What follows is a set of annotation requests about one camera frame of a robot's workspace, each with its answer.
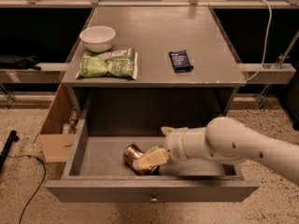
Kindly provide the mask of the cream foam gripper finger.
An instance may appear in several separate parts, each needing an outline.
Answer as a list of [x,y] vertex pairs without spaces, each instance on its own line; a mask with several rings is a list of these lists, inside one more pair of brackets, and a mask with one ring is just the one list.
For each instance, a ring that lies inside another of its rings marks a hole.
[[167,127],[167,126],[163,126],[161,128],[161,132],[164,136],[167,136],[168,134],[172,133],[175,130],[174,127]]
[[168,155],[164,148],[156,147],[148,150],[141,158],[135,161],[136,169],[148,169],[153,166],[167,163]]

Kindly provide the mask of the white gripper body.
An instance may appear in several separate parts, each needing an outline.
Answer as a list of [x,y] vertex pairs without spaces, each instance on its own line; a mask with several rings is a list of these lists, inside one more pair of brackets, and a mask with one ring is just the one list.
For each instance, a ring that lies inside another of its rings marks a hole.
[[171,161],[186,161],[188,159],[183,148],[183,135],[187,128],[175,128],[175,130],[164,137],[164,149]]

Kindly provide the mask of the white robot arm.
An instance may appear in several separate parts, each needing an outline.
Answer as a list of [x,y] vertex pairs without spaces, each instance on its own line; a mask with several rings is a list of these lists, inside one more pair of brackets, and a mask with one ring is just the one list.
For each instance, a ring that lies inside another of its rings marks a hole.
[[162,132],[164,145],[134,161],[136,169],[190,159],[223,164],[252,160],[299,185],[299,146],[258,133],[235,119],[218,117],[203,128],[163,127]]

